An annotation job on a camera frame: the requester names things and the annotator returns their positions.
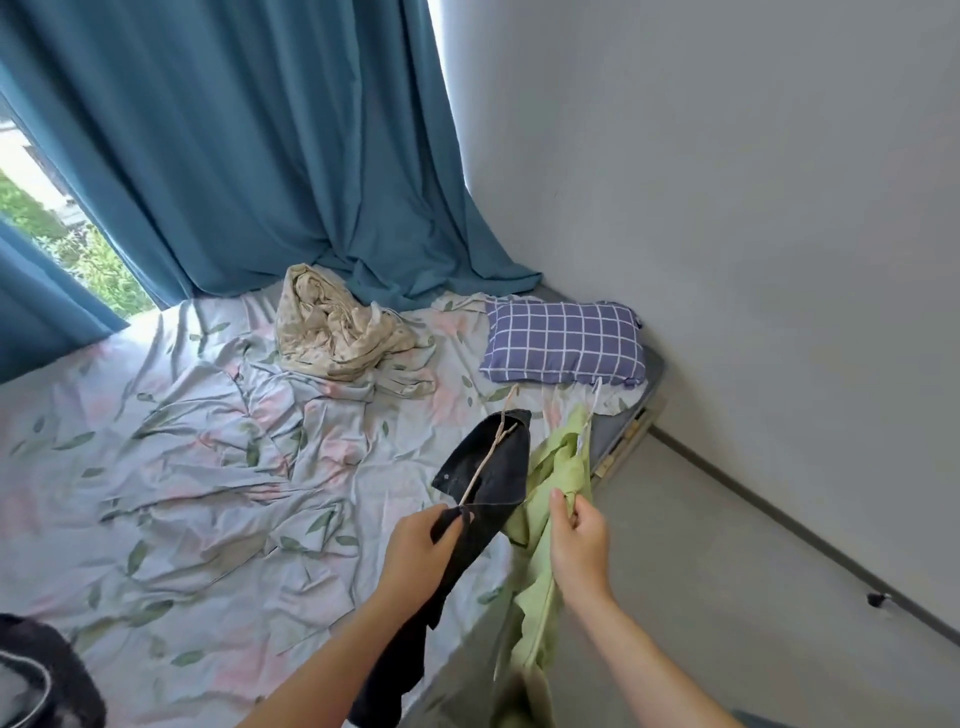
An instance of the gray wall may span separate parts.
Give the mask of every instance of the gray wall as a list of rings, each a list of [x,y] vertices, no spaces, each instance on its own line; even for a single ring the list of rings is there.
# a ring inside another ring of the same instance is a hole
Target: gray wall
[[[506,248],[633,306],[661,424],[960,627],[960,8],[438,0]]]

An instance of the pillow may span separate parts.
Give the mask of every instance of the pillow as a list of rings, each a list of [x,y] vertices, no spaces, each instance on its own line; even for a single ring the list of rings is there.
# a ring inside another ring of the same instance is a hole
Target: pillow
[[[490,339],[480,371],[492,381],[534,379],[634,387],[643,381],[636,314],[620,303],[487,301]]]

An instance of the person's left arm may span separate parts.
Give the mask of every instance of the person's left arm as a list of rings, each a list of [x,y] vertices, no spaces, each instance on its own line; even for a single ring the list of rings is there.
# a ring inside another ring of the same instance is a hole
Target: person's left arm
[[[463,521],[434,544],[430,528],[445,506],[400,519],[380,581],[337,632],[237,728],[340,728],[377,658],[397,630],[437,591]]]

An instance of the hand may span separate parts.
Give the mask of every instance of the hand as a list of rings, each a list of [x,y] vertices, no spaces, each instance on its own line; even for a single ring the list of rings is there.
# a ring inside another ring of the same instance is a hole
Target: hand
[[[450,524],[434,544],[430,529],[446,508],[439,504],[400,519],[387,544],[376,593],[406,621],[437,591],[464,520]]]
[[[564,600],[578,617],[596,602],[613,601],[607,561],[610,534],[600,511],[583,496],[566,514],[566,499],[559,488],[550,493],[550,563]]]

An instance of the window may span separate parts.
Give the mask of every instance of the window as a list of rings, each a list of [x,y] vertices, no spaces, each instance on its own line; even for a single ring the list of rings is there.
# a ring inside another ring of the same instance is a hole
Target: window
[[[0,96],[0,215],[118,315],[156,308]]]

